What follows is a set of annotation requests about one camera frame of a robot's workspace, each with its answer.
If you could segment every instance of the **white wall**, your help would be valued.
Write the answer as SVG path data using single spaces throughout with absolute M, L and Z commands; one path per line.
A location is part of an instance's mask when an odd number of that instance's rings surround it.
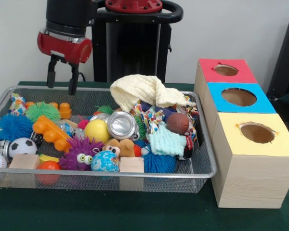
M 0 0 L 0 93 L 20 80 L 45 81 L 49 57 L 37 48 L 46 0 Z M 264 90 L 289 22 L 289 0 L 175 0 L 184 19 L 172 25 L 167 82 L 193 83 L 203 58 L 243 58 Z M 80 71 L 92 80 L 92 59 Z M 56 66 L 68 81 L 70 67 Z

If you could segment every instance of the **blue box lid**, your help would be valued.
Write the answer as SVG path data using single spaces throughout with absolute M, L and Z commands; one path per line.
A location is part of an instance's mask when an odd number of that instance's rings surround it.
M 219 112 L 276 113 L 257 83 L 208 83 Z

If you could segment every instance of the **blue globe ball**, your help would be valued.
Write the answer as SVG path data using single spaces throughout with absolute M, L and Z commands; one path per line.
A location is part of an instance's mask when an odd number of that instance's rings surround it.
M 91 161 L 92 171 L 119 172 L 120 161 L 111 151 L 97 153 Z

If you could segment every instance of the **purple spiky ball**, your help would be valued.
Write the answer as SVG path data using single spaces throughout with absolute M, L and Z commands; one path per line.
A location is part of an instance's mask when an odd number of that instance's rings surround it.
M 71 144 L 71 148 L 68 153 L 59 159 L 58 164 L 63 170 L 79 170 L 79 171 L 90 171 L 92 158 L 100 152 L 103 148 L 103 142 L 96 142 L 95 139 L 90 143 L 88 137 L 85 139 L 74 137 L 69 139 L 68 142 Z

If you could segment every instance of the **yellow ball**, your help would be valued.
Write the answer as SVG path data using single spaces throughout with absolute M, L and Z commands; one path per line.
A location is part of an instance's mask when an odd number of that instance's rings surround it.
M 95 138 L 96 141 L 106 143 L 110 138 L 107 123 L 101 119 L 95 119 L 89 122 L 85 128 L 85 137 L 88 137 L 90 142 Z

